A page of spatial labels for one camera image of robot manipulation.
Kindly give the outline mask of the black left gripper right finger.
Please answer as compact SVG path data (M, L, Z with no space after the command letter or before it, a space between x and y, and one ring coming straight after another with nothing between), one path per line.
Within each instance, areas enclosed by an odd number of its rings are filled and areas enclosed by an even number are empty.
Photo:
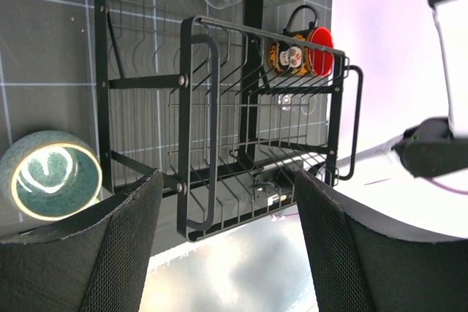
M467 310L467 240L391 218L304 170L295 198L320 311Z

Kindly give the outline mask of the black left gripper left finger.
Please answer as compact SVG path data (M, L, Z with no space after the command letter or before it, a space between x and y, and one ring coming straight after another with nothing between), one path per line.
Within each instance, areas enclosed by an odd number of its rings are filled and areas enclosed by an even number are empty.
M1 310L138 311L162 190L154 170L75 215L1 237Z

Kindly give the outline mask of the teal speckled ceramic mug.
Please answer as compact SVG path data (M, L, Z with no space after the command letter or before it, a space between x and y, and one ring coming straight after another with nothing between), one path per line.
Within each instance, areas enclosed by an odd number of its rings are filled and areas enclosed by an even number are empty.
M97 204L102 179L95 152L67 132L33 132L1 157L1 195L39 221L62 220Z

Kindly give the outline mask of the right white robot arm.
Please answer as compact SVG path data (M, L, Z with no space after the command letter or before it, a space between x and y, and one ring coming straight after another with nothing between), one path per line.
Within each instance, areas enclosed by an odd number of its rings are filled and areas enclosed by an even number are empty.
M426 0L440 54L427 69L433 111L404 131L393 145L402 167L415 178L434 180L467 170L467 0Z

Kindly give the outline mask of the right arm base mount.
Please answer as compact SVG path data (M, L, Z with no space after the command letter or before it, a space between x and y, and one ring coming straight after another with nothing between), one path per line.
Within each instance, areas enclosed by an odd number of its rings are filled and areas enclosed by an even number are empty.
M269 164L255 174L252 186L252 216L269 216L295 205L295 179L302 170L321 181L325 181L326 175L330 173L326 170L324 162L288 159Z

